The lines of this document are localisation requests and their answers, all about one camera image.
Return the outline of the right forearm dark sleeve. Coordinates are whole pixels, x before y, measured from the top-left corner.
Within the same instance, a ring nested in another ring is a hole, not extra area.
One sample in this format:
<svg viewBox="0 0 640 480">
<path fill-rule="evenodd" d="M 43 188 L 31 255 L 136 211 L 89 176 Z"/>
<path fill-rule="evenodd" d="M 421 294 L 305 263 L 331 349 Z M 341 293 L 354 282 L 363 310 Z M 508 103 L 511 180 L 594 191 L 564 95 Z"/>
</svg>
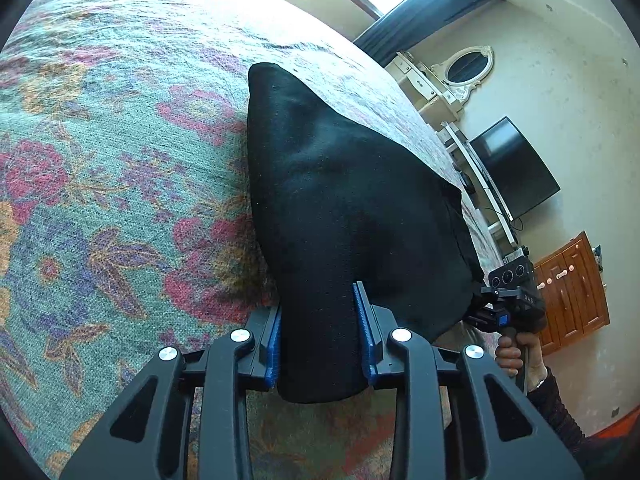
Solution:
<svg viewBox="0 0 640 480">
<path fill-rule="evenodd" d="M 570 451 L 586 479 L 640 480 L 639 419 L 626 436 L 587 437 L 562 402 L 550 368 L 527 399 Z"/>
</svg>

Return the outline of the person's right hand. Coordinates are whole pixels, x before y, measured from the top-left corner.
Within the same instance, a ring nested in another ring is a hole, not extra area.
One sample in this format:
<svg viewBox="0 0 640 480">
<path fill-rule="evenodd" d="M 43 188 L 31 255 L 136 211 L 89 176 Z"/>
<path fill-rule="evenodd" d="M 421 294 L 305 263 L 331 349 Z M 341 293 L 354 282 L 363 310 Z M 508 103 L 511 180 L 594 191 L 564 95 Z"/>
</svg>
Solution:
<svg viewBox="0 0 640 480">
<path fill-rule="evenodd" d="M 497 364 L 510 377 L 524 377 L 527 392 L 537 389 L 548 377 L 541 343 L 536 334 L 502 332 L 495 352 Z"/>
</svg>

